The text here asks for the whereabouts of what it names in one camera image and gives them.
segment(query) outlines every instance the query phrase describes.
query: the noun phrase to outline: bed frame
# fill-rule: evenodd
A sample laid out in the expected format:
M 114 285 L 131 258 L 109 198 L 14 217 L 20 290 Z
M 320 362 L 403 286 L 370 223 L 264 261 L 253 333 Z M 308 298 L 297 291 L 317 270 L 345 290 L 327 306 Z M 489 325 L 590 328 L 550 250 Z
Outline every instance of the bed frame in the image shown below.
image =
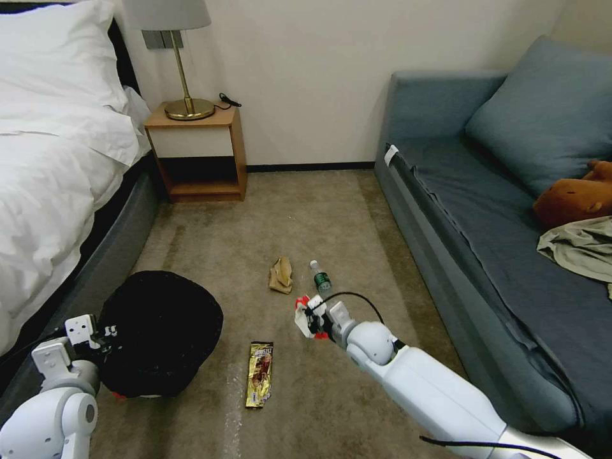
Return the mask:
M 58 3 L 0 3 L 0 13 L 19 13 L 50 4 Z M 115 47 L 122 84 L 139 92 L 116 21 L 108 35 Z M 99 315 L 104 301 L 124 282 L 136 263 L 157 214 L 162 190 L 161 178 L 149 154 L 125 174 L 113 198 L 96 212 L 92 233 L 81 246 L 79 265 L 24 325 L 13 349 L 0 358 L 0 426 L 21 403 L 40 391 L 42 378 L 29 358 L 27 345 L 63 327 L 68 317 Z

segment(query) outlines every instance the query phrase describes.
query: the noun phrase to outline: white bedsheet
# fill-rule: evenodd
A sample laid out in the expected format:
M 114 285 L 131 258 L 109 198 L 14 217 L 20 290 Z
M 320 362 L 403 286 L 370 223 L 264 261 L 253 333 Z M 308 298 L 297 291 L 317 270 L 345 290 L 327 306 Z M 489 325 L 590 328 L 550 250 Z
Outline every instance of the white bedsheet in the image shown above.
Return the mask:
M 109 108 L 21 107 L 0 105 L 0 355 L 74 270 L 94 212 L 148 150 L 142 120 Z

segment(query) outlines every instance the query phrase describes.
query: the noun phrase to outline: beige carpet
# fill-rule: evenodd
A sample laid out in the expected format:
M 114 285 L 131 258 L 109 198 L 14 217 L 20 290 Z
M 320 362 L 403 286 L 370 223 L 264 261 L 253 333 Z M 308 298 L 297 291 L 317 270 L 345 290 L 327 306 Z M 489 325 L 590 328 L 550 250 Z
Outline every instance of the beige carpet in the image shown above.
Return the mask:
M 288 296 L 267 288 L 280 255 L 293 264 Z M 295 298 L 314 292 L 311 259 L 336 288 L 367 295 L 404 342 L 462 372 L 372 171 L 252 173 L 244 202 L 161 207 L 135 269 L 206 287 L 225 314 L 221 340 L 176 398 L 116 400 L 102 389 L 91 457 L 453 457 L 421 442 L 337 346 L 297 330 Z M 357 320 L 375 320 L 361 300 L 346 303 Z M 244 407 L 252 340 L 274 341 L 272 397 L 257 411 Z

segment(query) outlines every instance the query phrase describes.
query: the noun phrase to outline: sofa cushion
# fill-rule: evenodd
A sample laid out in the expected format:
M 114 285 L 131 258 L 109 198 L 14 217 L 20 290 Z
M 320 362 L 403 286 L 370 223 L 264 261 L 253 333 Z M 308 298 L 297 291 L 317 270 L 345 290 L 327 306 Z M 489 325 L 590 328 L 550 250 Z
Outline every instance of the sofa cushion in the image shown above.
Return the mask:
M 563 369 L 585 423 L 612 432 L 612 304 L 605 284 L 564 270 L 536 251 L 541 230 L 531 195 L 476 142 L 428 138 L 396 146 L 391 167 L 412 175 L 456 231 L 440 234 L 444 244 L 465 245 L 448 247 L 462 270 L 493 300 L 494 310 L 491 288 L 497 292 L 506 308 L 498 316 L 514 324 L 509 329 L 524 327 Z M 461 260 L 466 247 L 480 272 Z
M 538 38 L 466 126 L 529 189 L 612 157 L 612 57 Z

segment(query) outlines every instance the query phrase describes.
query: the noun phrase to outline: snack wrapper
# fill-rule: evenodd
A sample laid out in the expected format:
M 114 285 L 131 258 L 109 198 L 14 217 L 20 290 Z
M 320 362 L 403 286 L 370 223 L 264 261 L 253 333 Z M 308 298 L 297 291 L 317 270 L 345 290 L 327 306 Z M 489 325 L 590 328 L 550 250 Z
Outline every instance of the snack wrapper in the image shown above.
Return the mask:
M 261 408 L 270 398 L 273 343 L 253 341 L 249 353 L 249 379 L 247 380 L 247 408 Z

